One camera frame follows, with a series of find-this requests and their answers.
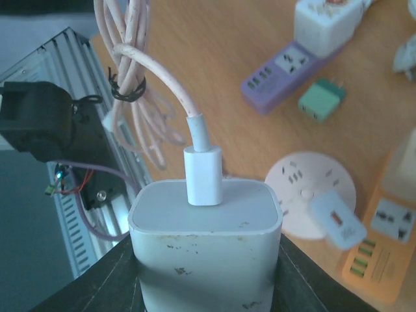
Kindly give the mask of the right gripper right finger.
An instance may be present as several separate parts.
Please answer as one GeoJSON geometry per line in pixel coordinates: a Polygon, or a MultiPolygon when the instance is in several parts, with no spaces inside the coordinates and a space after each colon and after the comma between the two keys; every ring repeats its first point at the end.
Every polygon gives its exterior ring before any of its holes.
{"type": "Polygon", "coordinates": [[[281,236],[274,310],[293,312],[377,312],[335,281],[285,235],[281,236]]]}

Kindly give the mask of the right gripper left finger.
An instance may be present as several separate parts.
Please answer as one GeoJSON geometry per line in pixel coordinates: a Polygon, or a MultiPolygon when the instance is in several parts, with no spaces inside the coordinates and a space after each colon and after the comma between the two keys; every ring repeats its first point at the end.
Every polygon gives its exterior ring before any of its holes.
{"type": "Polygon", "coordinates": [[[131,238],[124,238],[82,276],[31,310],[144,311],[131,238]]]}

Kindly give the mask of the small white grey adapter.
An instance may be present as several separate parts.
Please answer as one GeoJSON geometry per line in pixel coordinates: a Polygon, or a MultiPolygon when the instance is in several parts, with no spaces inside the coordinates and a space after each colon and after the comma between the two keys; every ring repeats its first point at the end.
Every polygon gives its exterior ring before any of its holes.
{"type": "Polygon", "coordinates": [[[340,250],[350,250],[367,237],[367,229],[334,190],[324,192],[309,202],[311,217],[340,250]]]}

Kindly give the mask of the orange power strip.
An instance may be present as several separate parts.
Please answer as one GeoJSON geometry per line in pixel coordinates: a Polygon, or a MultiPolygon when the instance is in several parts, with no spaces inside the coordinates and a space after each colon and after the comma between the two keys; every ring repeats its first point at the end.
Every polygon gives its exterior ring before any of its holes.
{"type": "Polygon", "coordinates": [[[345,257],[347,284],[385,304],[398,297],[415,250],[415,202],[387,192],[382,180],[393,154],[382,163],[362,220],[367,236],[345,257]]]}

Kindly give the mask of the white USB charger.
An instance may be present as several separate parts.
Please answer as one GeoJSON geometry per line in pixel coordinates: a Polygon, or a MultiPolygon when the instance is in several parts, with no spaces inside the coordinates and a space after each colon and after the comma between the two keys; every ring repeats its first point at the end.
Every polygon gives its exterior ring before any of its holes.
{"type": "Polygon", "coordinates": [[[144,187],[129,213],[146,311],[270,311],[283,214],[275,192],[225,179],[224,199],[194,206],[183,180],[144,187]]]}

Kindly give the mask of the green plug adapter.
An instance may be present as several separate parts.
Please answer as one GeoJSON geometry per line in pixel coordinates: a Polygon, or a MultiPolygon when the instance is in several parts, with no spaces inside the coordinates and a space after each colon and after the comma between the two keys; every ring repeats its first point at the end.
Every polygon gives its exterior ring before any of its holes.
{"type": "Polygon", "coordinates": [[[318,123],[324,123],[346,96],[341,84],[320,78],[298,100],[298,108],[318,123]]]}

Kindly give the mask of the white cube socket with flower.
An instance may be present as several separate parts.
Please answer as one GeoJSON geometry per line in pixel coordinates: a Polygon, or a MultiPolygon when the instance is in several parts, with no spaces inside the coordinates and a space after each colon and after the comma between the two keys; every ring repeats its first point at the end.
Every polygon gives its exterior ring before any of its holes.
{"type": "Polygon", "coordinates": [[[364,12],[363,1],[297,1],[294,39],[325,59],[351,39],[364,12]]]}

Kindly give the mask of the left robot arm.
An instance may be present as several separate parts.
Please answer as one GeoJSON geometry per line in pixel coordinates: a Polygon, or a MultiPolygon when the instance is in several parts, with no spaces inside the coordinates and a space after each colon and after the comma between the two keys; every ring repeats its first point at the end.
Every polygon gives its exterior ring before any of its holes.
{"type": "Polygon", "coordinates": [[[83,109],[101,103],[101,96],[73,99],[47,81],[5,82],[1,96],[1,136],[15,150],[43,163],[100,163],[105,141],[83,109]]]}

